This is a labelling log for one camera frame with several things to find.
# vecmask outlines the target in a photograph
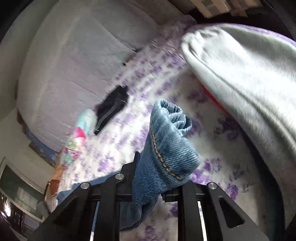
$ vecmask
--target gray blanket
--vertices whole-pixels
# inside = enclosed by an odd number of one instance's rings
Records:
[[[158,25],[123,0],[59,0],[37,31],[18,81],[17,108],[30,131],[60,151],[78,116],[116,85],[122,63]]]
[[[296,213],[296,43],[263,29],[219,24],[185,35],[182,51],[277,180],[287,226]]]

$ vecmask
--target yellow stitching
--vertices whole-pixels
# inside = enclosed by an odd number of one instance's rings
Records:
[[[154,143],[154,149],[155,149],[155,152],[156,152],[156,155],[159,157],[161,163],[163,164],[163,167],[166,169],[166,171],[171,174],[174,178],[178,179],[179,181],[182,181],[182,178],[178,177],[176,174],[173,174],[170,169],[168,169],[167,165],[165,164],[162,156],[160,155],[160,153],[158,152],[157,150],[157,146],[156,146],[156,141],[155,141],[155,135],[152,131],[152,126],[150,124],[150,130],[151,130],[151,135],[152,135],[152,139],[153,139],[153,143]]]

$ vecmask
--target red object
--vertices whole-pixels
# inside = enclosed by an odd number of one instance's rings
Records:
[[[223,110],[226,114],[228,114],[228,112],[223,108],[222,105],[219,104],[219,102],[214,98],[214,96],[212,96],[212,94],[202,85],[202,88],[204,89],[205,91],[205,94],[207,96],[210,97],[210,99],[221,109]]]

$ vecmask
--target floral pattern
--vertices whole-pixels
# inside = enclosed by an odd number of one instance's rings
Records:
[[[64,172],[58,192],[131,162],[134,152],[144,147],[155,100],[166,98],[180,106],[193,122],[188,138],[203,162],[191,180],[204,185],[216,182],[255,223],[264,223],[262,184],[238,126],[206,96],[182,57],[181,37],[198,26],[190,16],[165,26],[117,73],[114,84],[129,86],[129,102],[100,135],[84,143],[81,155]],[[177,240],[177,214],[176,203],[165,203],[159,197],[147,219],[138,228],[121,232],[120,240]]]

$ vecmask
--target brown object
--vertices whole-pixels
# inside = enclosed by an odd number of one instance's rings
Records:
[[[50,181],[49,193],[51,196],[55,196],[57,194],[57,190],[59,188],[59,181],[61,180],[64,168],[60,165],[61,162],[62,151],[59,153],[59,157],[57,159],[56,166],[54,168],[54,175]]]

